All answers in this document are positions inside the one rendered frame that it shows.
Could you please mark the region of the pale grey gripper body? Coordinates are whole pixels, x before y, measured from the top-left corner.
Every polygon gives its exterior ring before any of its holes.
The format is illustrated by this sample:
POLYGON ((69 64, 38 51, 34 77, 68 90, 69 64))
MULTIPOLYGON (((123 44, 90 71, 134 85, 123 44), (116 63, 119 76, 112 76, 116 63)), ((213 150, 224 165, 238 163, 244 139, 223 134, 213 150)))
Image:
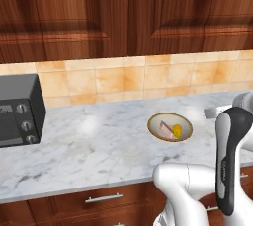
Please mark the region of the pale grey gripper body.
POLYGON ((222 112, 231 108, 231 105, 212 107, 204 109, 204 115, 206 119, 217 118, 222 112))

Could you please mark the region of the pink steak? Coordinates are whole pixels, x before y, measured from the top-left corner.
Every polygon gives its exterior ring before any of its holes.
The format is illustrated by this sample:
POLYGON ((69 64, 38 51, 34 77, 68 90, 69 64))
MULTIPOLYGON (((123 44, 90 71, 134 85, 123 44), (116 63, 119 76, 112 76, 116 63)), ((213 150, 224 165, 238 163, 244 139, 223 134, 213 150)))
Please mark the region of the pink steak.
POLYGON ((173 130, 164 121, 160 122, 160 128, 170 139, 174 137, 173 130))

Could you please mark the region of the tan bowl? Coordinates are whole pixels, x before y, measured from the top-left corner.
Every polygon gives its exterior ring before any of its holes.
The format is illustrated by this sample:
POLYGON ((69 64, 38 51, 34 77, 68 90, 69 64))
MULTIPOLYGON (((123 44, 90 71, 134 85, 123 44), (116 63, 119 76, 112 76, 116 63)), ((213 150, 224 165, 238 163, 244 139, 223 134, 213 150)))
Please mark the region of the tan bowl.
POLYGON ((153 115, 148 123, 148 130, 150 133, 164 141, 168 142, 181 142, 191 137, 193 133, 192 124, 183 116, 176 113, 157 113, 153 115), (173 137, 170 139, 160 128, 160 122, 164 121, 172 130, 173 126, 176 123, 179 123, 182 126, 182 136, 180 138, 173 137))

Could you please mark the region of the brown wooden drawer front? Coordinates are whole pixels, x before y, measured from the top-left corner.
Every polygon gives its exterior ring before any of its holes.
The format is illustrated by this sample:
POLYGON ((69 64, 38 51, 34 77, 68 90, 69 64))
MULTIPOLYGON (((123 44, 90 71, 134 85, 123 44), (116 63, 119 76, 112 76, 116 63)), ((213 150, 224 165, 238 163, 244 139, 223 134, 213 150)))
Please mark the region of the brown wooden drawer front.
POLYGON ((241 174, 248 174, 247 178, 241 178, 241 185, 246 194, 253 200, 253 166, 242 167, 241 174))
MULTIPOLYGON (((207 208, 217 206, 215 194, 211 193, 200 199, 200 203, 207 208)), ((210 226, 223 226, 223 218, 220 210, 207 211, 210 226)))
POLYGON ((118 206, 147 204, 153 199, 153 190, 153 184, 146 182, 31 199, 28 201, 28 204, 36 220, 44 222, 50 219, 86 215, 101 209, 118 206), (122 194, 123 197, 96 203, 85 203, 85 200, 89 197, 95 198, 116 193, 122 194))
POLYGON ((119 222, 125 226, 153 226, 154 220, 155 215, 151 206, 137 206, 130 209, 104 211, 100 215, 92 214, 42 222, 38 226, 113 226, 119 222))

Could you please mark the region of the brown wooden cupboard door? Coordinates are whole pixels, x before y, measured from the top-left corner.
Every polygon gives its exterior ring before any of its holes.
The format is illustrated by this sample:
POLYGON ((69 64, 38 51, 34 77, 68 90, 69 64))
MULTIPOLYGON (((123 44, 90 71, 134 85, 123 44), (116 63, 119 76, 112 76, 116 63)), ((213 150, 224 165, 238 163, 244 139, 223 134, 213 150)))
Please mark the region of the brown wooden cupboard door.
POLYGON ((253 0, 129 0, 128 53, 253 49, 253 0))
POLYGON ((128 0, 0 0, 0 64, 127 55, 128 0))

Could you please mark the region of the black toaster oven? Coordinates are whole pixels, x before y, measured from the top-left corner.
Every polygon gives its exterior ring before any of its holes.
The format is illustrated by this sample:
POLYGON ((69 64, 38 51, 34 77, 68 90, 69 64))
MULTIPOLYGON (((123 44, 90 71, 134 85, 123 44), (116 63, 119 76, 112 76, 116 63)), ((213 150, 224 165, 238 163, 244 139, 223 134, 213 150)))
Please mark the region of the black toaster oven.
POLYGON ((31 145, 26 137, 33 135, 41 142, 45 120, 45 104, 37 74, 0 76, 0 148, 31 145), (16 107, 24 104, 26 113, 18 113, 16 107), (25 131, 21 124, 29 121, 32 129, 25 131))

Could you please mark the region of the brown wooden cupboard front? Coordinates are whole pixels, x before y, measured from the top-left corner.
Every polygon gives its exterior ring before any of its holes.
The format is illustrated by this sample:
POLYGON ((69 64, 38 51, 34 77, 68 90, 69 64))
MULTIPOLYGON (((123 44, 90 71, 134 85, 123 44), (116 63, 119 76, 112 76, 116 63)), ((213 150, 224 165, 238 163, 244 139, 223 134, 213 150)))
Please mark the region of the brown wooden cupboard front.
POLYGON ((26 201, 0 204, 0 226, 36 226, 26 201))

